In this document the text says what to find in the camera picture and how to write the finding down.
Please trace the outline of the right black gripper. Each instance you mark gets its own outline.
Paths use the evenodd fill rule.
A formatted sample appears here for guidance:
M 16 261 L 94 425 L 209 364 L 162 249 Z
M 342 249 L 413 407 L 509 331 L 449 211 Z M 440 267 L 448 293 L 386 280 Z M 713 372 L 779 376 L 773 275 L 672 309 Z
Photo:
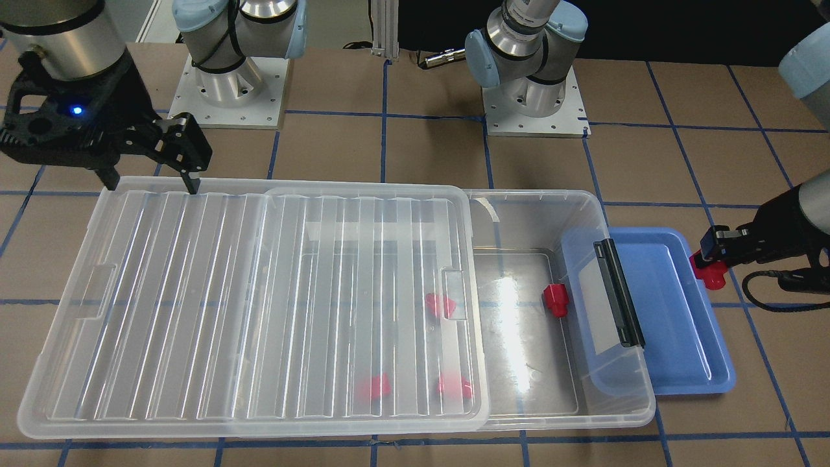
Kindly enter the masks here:
M 18 62 L 2 122 L 5 156 L 88 169 L 107 190 L 121 182 L 121 156 L 145 156 L 174 169 L 187 192 L 198 194 L 211 145 L 192 114 L 158 115 L 128 51 L 103 71 L 69 82 L 51 77 L 36 51 L 21 53 Z

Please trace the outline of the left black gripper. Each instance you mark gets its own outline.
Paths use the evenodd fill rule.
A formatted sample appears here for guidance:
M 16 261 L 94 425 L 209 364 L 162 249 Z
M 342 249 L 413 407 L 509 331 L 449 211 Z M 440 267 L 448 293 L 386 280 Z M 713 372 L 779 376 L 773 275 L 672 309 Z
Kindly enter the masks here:
M 819 252 L 828 248 L 828 227 L 820 227 L 807 216 L 800 192 L 800 188 L 789 189 L 762 204 L 752 221 L 734 230 L 726 225 L 709 227 L 700 240 L 698 267 L 721 263 L 732 268 L 800 256 L 818 266 Z

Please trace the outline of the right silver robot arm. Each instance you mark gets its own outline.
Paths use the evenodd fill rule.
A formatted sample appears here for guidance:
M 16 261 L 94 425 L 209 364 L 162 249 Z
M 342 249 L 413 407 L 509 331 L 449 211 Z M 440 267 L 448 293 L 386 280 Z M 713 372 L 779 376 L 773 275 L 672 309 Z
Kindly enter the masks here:
M 158 115 L 104 1 L 3 1 L 1 23 L 21 66 L 2 122 L 5 156 L 87 169 L 109 190 L 121 156 L 145 156 L 198 192 L 213 154 L 204 131 L 187 112 Z

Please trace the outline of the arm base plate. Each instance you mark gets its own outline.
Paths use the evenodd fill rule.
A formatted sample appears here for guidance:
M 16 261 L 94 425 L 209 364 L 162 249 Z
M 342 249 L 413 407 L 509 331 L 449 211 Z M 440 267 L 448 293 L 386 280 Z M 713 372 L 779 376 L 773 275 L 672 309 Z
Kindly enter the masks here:
M 589 137 L 585 104 L 573 67 L 563 82 L 544 86 L 527 78 L 481 90 L 487 135 Z
M 247 57 L 236 70 L 211 74 L 187 60 L 168 119 L 189 113 L 202 129 L 278 130 L 291 65 L 288 59 Z

